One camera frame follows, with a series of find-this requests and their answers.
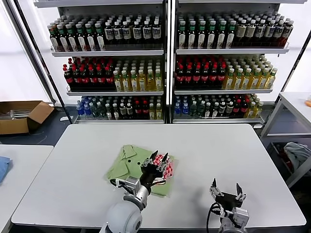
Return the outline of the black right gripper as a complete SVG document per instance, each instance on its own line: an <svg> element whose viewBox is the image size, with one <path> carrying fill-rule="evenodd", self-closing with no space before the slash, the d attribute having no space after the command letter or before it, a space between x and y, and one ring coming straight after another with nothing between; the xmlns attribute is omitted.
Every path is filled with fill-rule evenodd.
<svg viewBox="0 0 311 233"><path fill-rule="evenodd" d="M234 207L240 208L243 201L246 199L246 194L243 193L242 188L236 183L237 196L229 193L222 193L217 187L216 179L213 179L209 191L215 201L219 203L223 209L233 209Z"/></svg>

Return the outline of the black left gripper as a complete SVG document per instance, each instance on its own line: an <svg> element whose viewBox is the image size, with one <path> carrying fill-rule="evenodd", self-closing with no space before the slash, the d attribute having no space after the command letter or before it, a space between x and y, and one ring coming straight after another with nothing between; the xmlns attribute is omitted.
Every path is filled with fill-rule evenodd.
<svg viewBox="0 0 311 233"><path fill-rule="evenodd" d="M169 154L158 155L158 151L153 152L149 158L146 158L143 165L140 167L142 175L140 177L140 184L145 187L151 187L156 178L162 178L162 173L164 173L168 163ZM158 165L154 163L157 156Z"/></svg>

